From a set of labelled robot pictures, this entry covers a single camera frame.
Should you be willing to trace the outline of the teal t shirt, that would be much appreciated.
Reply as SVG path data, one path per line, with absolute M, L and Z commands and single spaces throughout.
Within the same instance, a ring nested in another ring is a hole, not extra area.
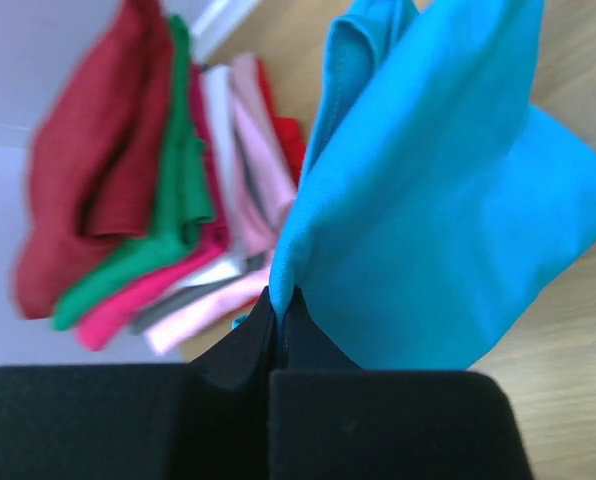
M 269 279 L 358 365 L 464 369 L 596 242 L 596 153 L 530 103 L 540 1 L 356 1 Z

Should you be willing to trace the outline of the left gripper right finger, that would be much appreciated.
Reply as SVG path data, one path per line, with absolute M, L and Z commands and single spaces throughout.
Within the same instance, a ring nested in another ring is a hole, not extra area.
M 532 478 L 513 409 L 492 378 L 362 370 L 313 322 L 300 290 L 277 325 L 270 478 Z

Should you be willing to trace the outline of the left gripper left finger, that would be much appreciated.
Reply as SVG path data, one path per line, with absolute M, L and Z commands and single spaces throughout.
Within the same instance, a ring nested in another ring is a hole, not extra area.
M 264 479 L 275 319 L 190 363 L 0 367 L 0 479 Z

